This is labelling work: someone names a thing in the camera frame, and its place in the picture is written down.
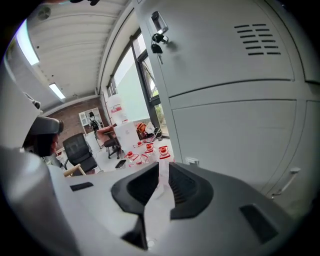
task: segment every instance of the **key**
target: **key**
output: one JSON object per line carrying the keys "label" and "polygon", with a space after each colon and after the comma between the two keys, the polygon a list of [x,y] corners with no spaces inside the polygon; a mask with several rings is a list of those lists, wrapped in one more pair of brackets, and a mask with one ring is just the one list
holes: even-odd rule
{"label": "key", "polygon": [[152,40],[156,43],[160,43],[164,39],[164,37],[164,35],[156,33],[152,36]]}
{"label": "key", "polygon": [[164,62],[162,61],[162,57],[161,57],[161,54],[163,53],[163,51],[162,51],[161,47],[157,44],[152,44],[151,50],[154,54],[156,54],[158,56],[160,63],[163,65]]}

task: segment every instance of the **window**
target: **window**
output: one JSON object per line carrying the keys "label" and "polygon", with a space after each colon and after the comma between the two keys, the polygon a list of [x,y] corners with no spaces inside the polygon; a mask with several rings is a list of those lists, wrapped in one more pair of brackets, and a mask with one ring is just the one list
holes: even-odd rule
{"label": "window", "polygon": [[162,105],[160,103],[159,105],[156,105],[154,107],[155,107],[155,111],[156,111],[156,116],[158,117],[158,120],[159,120],[159,124],[160,124],[160,128],[161,128],[162,134],[164,136],[168,136],[169,132],[168,132],[168,127],[167,127],[164,111],[162,109]]}
{"label": "window", "polygon": [[143,73],[148,87],[150,99],[159,95],[157,86],[155,84],[154,72],[151,68],[149,57],[142,61]]}
{"label": "window", "polygon": [[116,90],[115,90],[115,87],[113,86],[112,82],[110,82],[110,84],[106,87],[106,91],[107,91],[109,97],[116,94]]}
{"label": "window", "polygon": [[138,36],[137,41],[138,41],[140,54],[142,54],[144,52],[144,50],[146,49],[146,44],[145,44],[144,37],[142,36],[142,33]]}
{"label": "window", "polygon": [[131,47],[114,73],[114,83],[128,120],[150,119]]}

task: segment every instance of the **fluorescent light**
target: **fluorescent light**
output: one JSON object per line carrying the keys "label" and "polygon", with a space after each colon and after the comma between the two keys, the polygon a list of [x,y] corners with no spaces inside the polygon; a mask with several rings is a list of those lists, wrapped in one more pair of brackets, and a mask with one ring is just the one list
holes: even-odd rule
{"label": "fluorescent light", "polygon": [[16,39],[21,48],[21,51],[23,52],[30,65],[32,66],[34,64],[37,64],[39,62],[39,59],[34,51],[34,48],[32,47],[28,35],[27,20],[25,20],[18,29],[16,33]]}
{"label": "fluorescent light", "polygon": [[50,84],[49,87],[61,100],[65,98],[55,83]]}

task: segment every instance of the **cabinet handle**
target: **cabinet handle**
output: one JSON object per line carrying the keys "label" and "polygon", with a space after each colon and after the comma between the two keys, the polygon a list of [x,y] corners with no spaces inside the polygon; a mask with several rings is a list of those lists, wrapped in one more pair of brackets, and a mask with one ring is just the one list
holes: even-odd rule
{"label": "cabinet handle", "polygon": [[295,177],[298,175],[299,171],[301,169],[299,167],[293,167],[291,170],[290,170],[290,179],[288,180],[288,182],[283,186],[283,188],[280,188],[276,193],[273,193],[271,195],[271,199],[274,199],[275,196],[280,196],[289,186],[290,184],[294,181]]}
{"label": "cabinet handle", "polygon": [[161,14],[158,11],[152,13],[150,20],[157,34],[162,35],[168,31],[168,25],[166,24],[164,18],[162,18]]}

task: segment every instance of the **cabinet door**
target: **cabinet door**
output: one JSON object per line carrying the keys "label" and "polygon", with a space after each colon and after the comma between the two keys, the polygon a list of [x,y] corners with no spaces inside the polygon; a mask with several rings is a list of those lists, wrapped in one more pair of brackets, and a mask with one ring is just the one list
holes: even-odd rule
{"label": "cabinet door", "polygon": [[184,163],[236,177],[257,190],[276,171],[288,146],[295,101],[217,103],[173,110]]}
{"label": "cabinet door", "polygon": [[272,197],[292,179],[292,169],[299,168],[290,185],[274,196],[294,218],[303,216],[311,207],[320,185],[320,102],[308,101],[303,132],[294,157],[278,183],[268,193]]}
{"label": "cabinet door", "polygon": [[79,117],[80,117],[82,126],[87,126],[89,124],[85,112],[79,113]]}
{"label": "cabinet door", "polygon": [[[214,85],[294,79],[286,47],[266,13],[254,1],[148,0],[136,4],[147,24],[143,32],[153,71],[161,69],[169,97]],[[160,44],[163,64],[152,53],[152,21],[158,11],[167,24]]]}

